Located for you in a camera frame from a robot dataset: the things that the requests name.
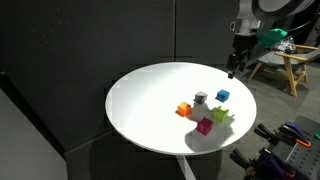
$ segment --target cube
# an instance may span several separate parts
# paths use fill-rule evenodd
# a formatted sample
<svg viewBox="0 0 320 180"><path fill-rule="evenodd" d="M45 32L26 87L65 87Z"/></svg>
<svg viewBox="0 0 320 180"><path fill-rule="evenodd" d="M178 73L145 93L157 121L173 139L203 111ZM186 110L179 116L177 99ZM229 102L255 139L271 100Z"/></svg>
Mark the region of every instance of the cube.
<svg viewBox="0 0 320 180"><path fill-rule="evenodd" d="M219 106L213 111L213 116L217 120L223 121L228 117L228 112L229 112L229 109L224 109L221 106Z"/></svg>
<svg viewBox="0 0 320 180"><path fill-rule="evenodd" d="M209 119L202 117L197 124L196 130L199 131L203 135L207 135L212 129L212 121Z"/></svg>
<svg viewBox="0 0 320 180"><path fill-rule="evenodd" d="M230 93L228 91L222 89L218 92L216 99L225 102L229 98L229 95Z"/></svg>
<svg viewBox="0 0 320 180"><path fill-rule="evenodd" d="M181 116L187 116L190 112L191 112L191 106L189 104L183 102L178 106L177 113L180 114Z"/></svg>
<svg viewBox="0 0 320 180"><path fill-rule="evenodd" d="M199 91L199 92L196 94L196 96L195 96L195 98L194 98L193 101L195 101L195 102L198 103L198 104L203 104L204 102L206 102L207 96L208 96L208 95L207 95L206 93L204 93L204 92L202 92L202 91Z"/></svg>

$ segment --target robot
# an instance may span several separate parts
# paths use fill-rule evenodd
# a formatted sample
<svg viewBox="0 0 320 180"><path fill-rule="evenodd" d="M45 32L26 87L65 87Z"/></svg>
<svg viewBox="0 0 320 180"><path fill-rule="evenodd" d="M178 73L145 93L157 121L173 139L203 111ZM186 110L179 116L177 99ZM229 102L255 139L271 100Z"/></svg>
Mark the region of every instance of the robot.
<svg viewBox="0 0 320 180"><path fill-rule="evenodd" d="M233 52L227 62L228 78L233 79L236 70L243 71L248 54L258 38L255 36L263 29L263 22L297 14L308 8L314 0L240 0L237 15L240 21L239 32L233 39Z"/></svg>

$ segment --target magenta cube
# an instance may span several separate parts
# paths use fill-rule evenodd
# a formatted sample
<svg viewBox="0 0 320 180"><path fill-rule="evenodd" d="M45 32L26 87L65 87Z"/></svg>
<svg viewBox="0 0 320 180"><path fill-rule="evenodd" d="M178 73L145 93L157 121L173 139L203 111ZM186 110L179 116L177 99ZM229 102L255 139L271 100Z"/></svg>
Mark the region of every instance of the magenta cube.
<svg viewBox="0 0 320 180"><path fill-rule="evenodd" d="M201 134L207 135L212 129L212 121L209 119L202 117L198 122L196 130L198 130Z"/></svg>

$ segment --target white stand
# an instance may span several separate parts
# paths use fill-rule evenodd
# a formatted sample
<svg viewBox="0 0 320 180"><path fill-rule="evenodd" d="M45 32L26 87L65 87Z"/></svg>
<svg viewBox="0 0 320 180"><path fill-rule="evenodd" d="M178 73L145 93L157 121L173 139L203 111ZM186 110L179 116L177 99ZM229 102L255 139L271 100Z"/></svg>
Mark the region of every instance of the white stand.
<svg viewBox="0 0 320 180"><path fill-rule="evenodd" d="M196 180L194 177L194 174L188 164L188 161L185 156L178 156L176 155L177 161L180 165L180 168L182 170L182 173L184 174L184 177L186 180Z"/></svg>

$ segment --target green cube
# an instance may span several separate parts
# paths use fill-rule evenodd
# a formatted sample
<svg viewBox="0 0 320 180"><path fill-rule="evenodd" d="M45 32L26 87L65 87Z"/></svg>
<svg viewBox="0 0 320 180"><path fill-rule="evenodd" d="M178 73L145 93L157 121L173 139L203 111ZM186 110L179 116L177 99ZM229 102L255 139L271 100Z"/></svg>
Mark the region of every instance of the green cube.
<svg viewBox="0 0 320 180"><path fill-rule="evenodd" d="M228 117L228 112L229 109L224 109L221 106L219 106L213 111L213 117L219 121L223 121Z"/></svg>
<svg viewBox="0 0 320 180"><path fill-rule="evenodd" d="M282 29L272 29L268 32L258 33L256 36L258 38L258 44L267 46L271 48L276 43L280 42L280 40L284 39L287 36L288 32Z"/></svg>

